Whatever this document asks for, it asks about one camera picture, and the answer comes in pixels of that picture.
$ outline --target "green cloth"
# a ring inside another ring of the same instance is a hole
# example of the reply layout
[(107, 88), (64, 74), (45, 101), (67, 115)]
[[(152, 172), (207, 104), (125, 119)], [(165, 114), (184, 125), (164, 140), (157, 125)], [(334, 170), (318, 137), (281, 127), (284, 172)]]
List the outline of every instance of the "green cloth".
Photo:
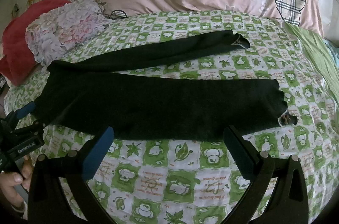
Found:
[(289, 33), (297, 36), (308, 59), (316, 67), (317, 71), (325, 78), (328, 88), (338, 103), (339, 99), (339, 70), (329, 54), (322, 37), (309, 30), (285, 23)]

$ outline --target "floral pillow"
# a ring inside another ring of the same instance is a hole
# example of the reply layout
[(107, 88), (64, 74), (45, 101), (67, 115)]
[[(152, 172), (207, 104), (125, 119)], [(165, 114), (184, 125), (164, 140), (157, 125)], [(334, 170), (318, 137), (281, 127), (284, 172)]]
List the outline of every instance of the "floral pillow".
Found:
[(104, 17), (97, 0), (76, 0), (42, 14), (27, 27), (25, 40), (35, 60), (48, 66), (111, 22), (115, 21)]

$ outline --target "mattress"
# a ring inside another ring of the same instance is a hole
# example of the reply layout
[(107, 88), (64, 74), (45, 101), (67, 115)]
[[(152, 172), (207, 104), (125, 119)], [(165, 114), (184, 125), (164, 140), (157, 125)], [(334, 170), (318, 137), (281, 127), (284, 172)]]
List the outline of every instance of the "mattress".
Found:
[[(248, 134), (244, 138), (271, 156), (287, 158), (296, 154), (300, 158), (311, 222), (338, 186), (337, 103), (327, 90), (324, 78), (305, 57), (299, 39), (288, 34), (280, 20), (228, 10), (143, 14), (111, 23), (99, 37), (62, 59), (79, 62), (136, 45), (229, 29), (247, 38), (251, 47), (120, 73), (200, 80), (277, 79), (285, 92), (289, 112), (298, 117), (298, 124)], [(11, 88), (5, 98), (6, 113), (36, 99), (48, 76), (43, 69), (25, 85)], [(19, 125), (32, 122), (33, 118), (27, 116)], [(69, 128), (49, 125), (44, 133), (45, 145), (33, 153), (33, 161), (41, 153), (49, 158), (65, 156), (70, 149), (79, 150), (90, 138)], [(64, 179), (61, 181), (73, 212), (82, 217), (67, 183)], [(272, 180), (254, 217), (263, 213), (274, 183)], [(207, 224), (220, 223), (225, 218), (249, 181), (243, 179), (222, 142), (115, 139), (88, 184), (118, 224), (171, 221)]]

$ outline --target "black pants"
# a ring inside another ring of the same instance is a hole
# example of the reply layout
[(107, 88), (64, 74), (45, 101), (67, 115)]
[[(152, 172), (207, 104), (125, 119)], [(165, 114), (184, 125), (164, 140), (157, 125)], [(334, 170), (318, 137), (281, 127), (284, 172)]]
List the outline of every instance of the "black pants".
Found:
[(130, 140), (215, 141), (222, 139), (227, 125), (243, 134), (278, 126), (287, 104), (276, 80), (178, 80), (111, 73), (248, 44), (232, 31), (218, 31), (118, 50), (76, 64), (54, 61), (35, 100), (34, 115), (94, 135), (111, 126), (115, 138)]

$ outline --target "finger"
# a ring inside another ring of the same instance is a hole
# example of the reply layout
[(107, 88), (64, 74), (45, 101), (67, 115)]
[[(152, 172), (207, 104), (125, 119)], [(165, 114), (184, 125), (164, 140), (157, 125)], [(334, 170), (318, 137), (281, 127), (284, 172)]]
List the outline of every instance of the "finger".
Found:
[(25, 159), (21, 173), (22, 173), (22, 176), (26, 179), (31, 177), (33, 173), (33, 165), (32, 165), (32, 161), (30, 158), (28, 160)]
[(0, 174), (0, 184), (5, 187), (13, 187), (15, 185), (21, 184), (23, 178), (19, 173), (1, 173)]
[(22, 183), (22, 186), (29, 191), (29, 187), (31, 186), (31, 177), (25, 179)]

